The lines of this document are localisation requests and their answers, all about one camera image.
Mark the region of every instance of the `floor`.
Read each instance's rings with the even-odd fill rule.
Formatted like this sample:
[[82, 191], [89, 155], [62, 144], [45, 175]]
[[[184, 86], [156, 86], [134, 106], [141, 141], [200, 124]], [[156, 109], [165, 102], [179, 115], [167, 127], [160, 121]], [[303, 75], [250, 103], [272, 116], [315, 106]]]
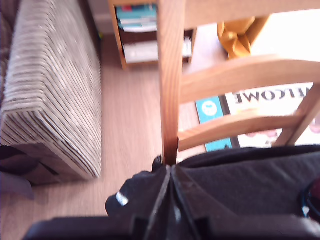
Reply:
[[[319, 22], [314, 21], [319, 18], [319, 12], [290, 14], [275, 15], [270, 19], [252, 49], [253, 55], [280, 52], [310, 57], [310, 53], [320, 53], [318, 38], [309, 24]], [[33, 223], [41, 220], [62, 216], [106, 216], [106, 199], [116, 193], [126, 179], [140, 171], [151, 170], [153, 159], [161, 154], [158, 67], [144, 65], [122, 70], [117, 51], [114, 37], [105, 37], [101, 54], [101, 178], [35, 187], [33, 201], [17, 195], [1, 196], [1, 237], [4, 240], [21, 239]], [[184, 72], [205, 69], [226, 58], [219, 45], [216, 25], [206, 25], [198, 29], [193, 60], [184, 66]], [[195, 103], [182, 105], [179, 128], [188, 129], [198, 124]], [[199, 146], [180, 152], [178, 158], [185, 159], [204, 151], [204, 146]]]

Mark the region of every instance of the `shelf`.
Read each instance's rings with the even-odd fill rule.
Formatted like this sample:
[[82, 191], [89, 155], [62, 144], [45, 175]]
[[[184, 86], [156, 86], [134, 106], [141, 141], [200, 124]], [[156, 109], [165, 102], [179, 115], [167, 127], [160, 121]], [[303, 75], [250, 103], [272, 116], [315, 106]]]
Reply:
[[[110, 14], [112, 18], [112, 25], [114, 29], [114, 34], [119, 50], [119, 57], [121, 60], [122, 68], [125, 69], [128, 66], [137, 66], [137, 65], [144, 65], [144, 64], [153, 64], [157, 63], [158, 61], [147, 61], [147, 62], [135, 62], [135, 63], [127, 63], [125, 58], [125, 53], [123, 46], [126, 44], [134, 44], [134, 43], [142, 43], [142, 42], [149, 42], [157, 40], [157, 32], [125, 32], [118, 27], [118, 20], [116, 15], [116, 7], [120, 7], [123, 5], [140, 5], [140, 4], [150, 4], [155, 3], [154, 0], [109, 0], [109, 8]], [[194, 44], [196, 39], [196, 32], [197, 29], [186, 29], [184, 32], [185, 37], [190, 37], [191, 39], [191, 53], [193, 54]], [[191, 57], [184, 57], [184, 63], [190, 63], [192, 60]]]

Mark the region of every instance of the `wooden chair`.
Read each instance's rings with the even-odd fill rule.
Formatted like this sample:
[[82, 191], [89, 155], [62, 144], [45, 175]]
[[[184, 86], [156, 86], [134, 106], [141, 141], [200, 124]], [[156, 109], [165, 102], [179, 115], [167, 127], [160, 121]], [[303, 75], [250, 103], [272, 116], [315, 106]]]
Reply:
[[[184, 29], [251, 16], [320, 9], [320, 0], [158, 0], [157, 4], [163, 163], [174, 165], [177, 149], [183, 151], [272, 129], [283, 128], [274, 146], [293, 145], [320, 110], [320, 62], [251, 56], [183, 75]], [[180, 104], [246, 89], [310, 82], [313, 87], [293, 115], [246, 112], [178, 132]]]

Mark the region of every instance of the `chair rung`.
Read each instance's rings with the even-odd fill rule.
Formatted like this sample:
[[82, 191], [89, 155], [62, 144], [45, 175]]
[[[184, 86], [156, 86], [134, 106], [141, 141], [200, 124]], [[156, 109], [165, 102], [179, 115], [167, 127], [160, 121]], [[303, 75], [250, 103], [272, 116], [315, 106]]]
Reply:
[[303, 115], [296, 112], [289, 116], [261, 114], [246, 111], [237, 115], [226, 115], [197, 127], [178, 133], [178, 150], [184, 151], [220, 139], [261, 131], [297, 126]]

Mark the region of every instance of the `doormat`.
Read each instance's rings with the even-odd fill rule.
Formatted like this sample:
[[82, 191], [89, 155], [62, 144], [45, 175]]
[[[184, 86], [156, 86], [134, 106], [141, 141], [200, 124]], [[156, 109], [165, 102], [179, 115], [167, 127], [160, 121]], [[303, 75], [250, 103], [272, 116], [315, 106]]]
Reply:
[[[200, 124], [204, 124], [213, 119], [223, 117], [224, 114], [229, 114], [228, 104], [227, 106], [222, 106], [222, 104], [227, 103], [227, 101], [224, 100], [225, 98], [225, 96], [213, 96], [195, 102]], [[205, 149], [207, 152], [217, 151], [226, 148], [231, 149], [232, 147], [233, 144], [230, 138], [225, 138], [205, 144]]]

